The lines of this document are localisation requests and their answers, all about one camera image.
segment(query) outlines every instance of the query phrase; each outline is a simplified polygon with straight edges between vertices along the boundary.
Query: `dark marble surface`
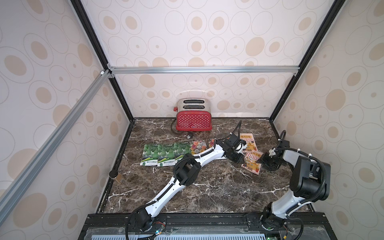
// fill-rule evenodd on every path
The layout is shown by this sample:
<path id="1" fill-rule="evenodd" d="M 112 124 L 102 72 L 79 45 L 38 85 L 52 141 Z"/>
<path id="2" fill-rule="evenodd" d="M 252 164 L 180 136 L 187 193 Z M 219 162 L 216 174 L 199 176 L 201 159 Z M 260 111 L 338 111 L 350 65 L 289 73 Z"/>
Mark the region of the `dark marble surface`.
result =
<path id="1" fill-rule="evenodd" d="M 197 132 L 193 140 L 209 141 L 224 137 L 239 119 L 213 119 L 210 132 Z M 137 119 L 119 166 L 125 177 L 122 185 L 113 183 L 104 213 L 130 213 L 147 203 L 169 182 L 173 166 L 140 166 L 144 144 L 190 142 L 184 135 L 170 131 L 172 119 Z M 243 119 L 242 133 L 253 133 L 259 151 L 276 145 L 276 137 L 267 120 Z M 291 171 L 281 166 L 275 172 L 263 168 L 253 174 L 230 160 L 216 160 L 204 166 L 196 182 L 178 192 L 162 212 L 251 212 L 262 211 L 289 188 Z"/>

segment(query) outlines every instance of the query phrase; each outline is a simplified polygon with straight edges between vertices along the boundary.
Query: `metal rail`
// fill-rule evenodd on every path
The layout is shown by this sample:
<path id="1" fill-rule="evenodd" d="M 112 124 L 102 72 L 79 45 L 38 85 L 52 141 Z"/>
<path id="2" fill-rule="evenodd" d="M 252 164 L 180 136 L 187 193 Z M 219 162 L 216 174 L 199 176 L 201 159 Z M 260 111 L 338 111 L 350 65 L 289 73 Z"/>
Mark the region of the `metal rail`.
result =
<path id="1" fill-rule="evenodd" d="M 79 101 L 73 106 L 60 125 L 50 135 L 45 144 L 35 154 L 24 171 L 15 179 L 5 196 L 0 201 L 0 226 L 7 219 L 13 208 L 23 197 L 33 180 L 40 173 L 41 169 L 48 162 L 61 141 L 71 130 L 77 119 L 81 116 L 85 108 L 89 105 L 101 85 L 111 76 L 109 70 L 104 70 L 99 75 Z"/>
<path id="2" fill-rule="evenodd" d="M 148 73 L 297 73 L 299 66 L 212 66 L 212 67 L 111 67 L 112 74 Z"/>
<path id="3" fill-rule="evenodd" d="M 276 119 L 280 110 L 282 109 L 285 102 L 287 101 L 289 95 L 293 91 L 293 88 L 295 87 L 297 81 L 300 79 L 301 75 L 304 73 L 306 67 L 308 66 L 309 62 L 315 55 L 321 42 L 326 36 L 329 28 L 331 27 L 332 23 L 334 22 L 335 18 L 338 16 L 338 14 L 340 13 L 342 7 L 346 2 L 347 2 L 346 0 L 335 0 L 333 2 L 330 10 L 328 11 L 327 15 L 323 20 L 323 23 L 321 24 L 319 30 L 317 31 L 315 37 L 313 38 L 312 43 L 310 44 L 307 52 L 305 53 L 305 55 L 303 56 L 303 59 L 299 64 L 300 70 L 297 72 L 297 74 L 293 75 L 293 77 L 291 78 L 291 81 L 288 83 L 287 88 L 284 90 L 283 95 L 281 96 L 279 102 L 277 103 L 275 109 L 273 110 L 270 116 L 271 122 L 273 122 Z"/>

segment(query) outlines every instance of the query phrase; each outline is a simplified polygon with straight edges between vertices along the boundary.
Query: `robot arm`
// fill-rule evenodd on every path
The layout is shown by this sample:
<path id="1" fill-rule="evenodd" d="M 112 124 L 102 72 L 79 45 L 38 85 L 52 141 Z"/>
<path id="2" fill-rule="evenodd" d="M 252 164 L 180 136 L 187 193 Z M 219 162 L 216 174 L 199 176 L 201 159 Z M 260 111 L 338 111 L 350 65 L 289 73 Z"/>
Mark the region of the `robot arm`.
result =
<path id="1" fill-rule="evenodd" d="M 240 129 L 241 121 L 235 128 Z M 169 200 L 180 190 L 186 186 L 192 185 L 200 172 L 200 169 L 211 161 L 226 157 L 235 163 L 240 162 L 244 158 L 243 149 L 247 147 L 244 140 L 240 139 L 239 134 L 230 134 L 223 139 L 215 140 L 212 148 L 205 150 L 199 154 L 186 154 L 173 169 L 173 177 L 167 185 L 147 204 L 137 208 L 132 212 L 131 219 L 134 219 L 137 226 L 142 231 L 148 231 L 152 227 L 154 218 L 160 213 L 161 209 L 169 202 Z"/>
<path id="2" fill-rule="evenodd" d="M 283 131 L 277 146 L 260 158 L 268 170 L 277 170 L 285 162 L 293 169 L 290 189 L 264 208 L 261 222 L 267 230 L 282 227 L 291 213 L 305 204 L 325 200 L 329 195 L 331 166 L 300 149 L 290 148 L 284 137 Z"/>

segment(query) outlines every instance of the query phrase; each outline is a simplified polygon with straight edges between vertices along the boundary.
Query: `wall panel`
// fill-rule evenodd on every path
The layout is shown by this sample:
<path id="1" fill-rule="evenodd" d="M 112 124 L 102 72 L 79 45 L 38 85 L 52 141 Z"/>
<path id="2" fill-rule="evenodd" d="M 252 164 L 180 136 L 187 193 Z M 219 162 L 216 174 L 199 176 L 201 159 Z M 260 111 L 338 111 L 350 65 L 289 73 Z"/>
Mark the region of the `wall panel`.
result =
<path id="1" fill-rule="evenodd" d="M 0 195 L 99 75 L 65 0 L 0 3 Z"/>
<path id="2" fill-rule="evenodd" d="M 78 239 L 96 211 L 128 123 L 106 82 L 0 227 L 0 240 Z"/>
<path id="3" fill-rule="evenodd" d="M 117 74 L 134 117 L 175 117 L 182 98 L 205 98 L 213 117 L 269 117 L 293 73 Z"/>
<path id="4" fill-rule="evenodd" d="M 298 65 L 333 0 L 82 1 L 112 66 Z"/>
<path id="5" fill-rule="evenodd" d="M 384 232 L 384 1 L 350 1 L 279 113 L 291 145 L 331 164 L 315 203 L 338 239 Z"/>

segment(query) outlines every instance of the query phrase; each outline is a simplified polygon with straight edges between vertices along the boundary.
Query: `red toaster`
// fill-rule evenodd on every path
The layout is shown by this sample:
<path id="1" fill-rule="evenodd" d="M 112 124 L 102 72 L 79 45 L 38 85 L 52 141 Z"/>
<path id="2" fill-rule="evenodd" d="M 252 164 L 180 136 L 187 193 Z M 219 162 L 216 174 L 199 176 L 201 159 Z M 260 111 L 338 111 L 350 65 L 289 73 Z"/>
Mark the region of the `red toaster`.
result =
<path id="1" fill-rule="evenodd" d="M 210 131 L 212 116 L 209 102 L 204 98 L 184 98 L 179 100 L 174 111 L 176 130 L 178 131 Z"/>

